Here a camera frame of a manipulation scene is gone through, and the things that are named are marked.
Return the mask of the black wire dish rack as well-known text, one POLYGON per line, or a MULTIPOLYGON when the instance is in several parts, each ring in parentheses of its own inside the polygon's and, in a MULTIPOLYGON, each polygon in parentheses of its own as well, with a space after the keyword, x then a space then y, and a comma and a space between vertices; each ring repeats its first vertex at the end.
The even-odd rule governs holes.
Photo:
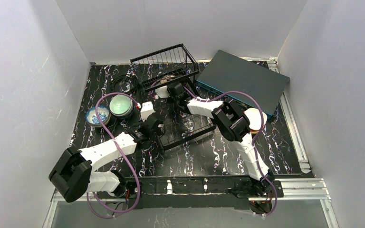
MULTIPOLYGON (((199 65, 184 44, 177 44, 140 57, 132 58, 130 63, 134 67, 134 73, 138 78, 141 88, 150 95, 155 95, 154 90, 159 87, 168 86, 179 79, 187 78, 189 79, 189 90, 194 95, 199 96, 199 92, 195 86, 197 76, 200 73, 199 65), (161 84, 160 80, 166 75, 175 75, 175 78, 161 84)), ((176 105, 172 98, 168 97, 164 99, 173 107, 174 113, 185 113, 176 105)), ((188 120, 194 117, 193 114, 185 114, 185 118, 188 120)), ((166 133, 162 137, 162 142, 165 151, 216 129, 216 125, 213 120, 210 119, 204 126, 186 127, 186 133, 178 136, 177 130, 172 130, 171 126, 177 125, 182 121, 183 118, 178 117, 164 123, 166 133)))

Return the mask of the green lined ceramic bowl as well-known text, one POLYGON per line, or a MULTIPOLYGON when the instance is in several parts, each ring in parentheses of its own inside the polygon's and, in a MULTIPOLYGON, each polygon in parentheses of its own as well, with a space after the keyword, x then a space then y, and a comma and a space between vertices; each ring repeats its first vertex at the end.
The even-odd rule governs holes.
POLYGON ((117 118, 128 117, 132 113, 133 108, 133 101, 126 95, 115 95, 109 104, 111 114, 117 118))

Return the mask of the blue white patterned bowl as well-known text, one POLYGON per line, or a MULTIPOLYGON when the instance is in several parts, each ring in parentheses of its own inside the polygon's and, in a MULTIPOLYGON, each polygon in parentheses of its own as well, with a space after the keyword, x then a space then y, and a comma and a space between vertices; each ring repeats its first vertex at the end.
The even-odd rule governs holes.
POLYGON ((92 127, 102 127, 99 120, 107 125, 111 119, 110 109, 105 105, 99 105, 96 111, 95 107, 91 107, 85 114, 86 122, 92 127))

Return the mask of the orange bowl white inside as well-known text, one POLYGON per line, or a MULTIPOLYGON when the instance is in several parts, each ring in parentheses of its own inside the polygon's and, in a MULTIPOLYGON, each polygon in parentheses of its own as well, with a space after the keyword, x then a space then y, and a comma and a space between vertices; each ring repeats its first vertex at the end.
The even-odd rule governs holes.
POLYGON ((249 108, 247 109, 244 114, 250 121, 250 132, 252 135, 255 135, 261 129, 261 116, 259 110, 256 108, 249 108))

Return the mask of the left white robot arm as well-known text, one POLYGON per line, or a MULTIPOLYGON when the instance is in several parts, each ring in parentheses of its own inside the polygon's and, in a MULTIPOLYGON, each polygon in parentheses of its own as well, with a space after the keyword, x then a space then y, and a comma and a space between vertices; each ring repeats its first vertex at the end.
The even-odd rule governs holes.
POLYGON ((74 202, 86 193, 106 191, 121 197, 127 192, 128 181, 115 170, 99 172, 98 169, 136 149, 162 134, 164 118, 152 113, 145 121, 134 124, 115 139, 101 144, 64 150, 48 179, 66 202, 74 202))

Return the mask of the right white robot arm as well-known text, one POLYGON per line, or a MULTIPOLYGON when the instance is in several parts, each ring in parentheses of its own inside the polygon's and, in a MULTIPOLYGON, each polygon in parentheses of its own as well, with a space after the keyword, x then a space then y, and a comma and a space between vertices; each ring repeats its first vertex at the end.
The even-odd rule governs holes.
POLYGON ((209 117, 216 124, 225 140, 230 141, 239 152, 252 179, 252 186, 260 196, 272 193, 277 196, 273 184, 274 175, 261 159, 251 134, 250 119, 233 99, 220 100, 219 95, 213 99, 203 99, 194 95, 182 83, 176 82, 166 87, 168 97, 188 114, 209 117))

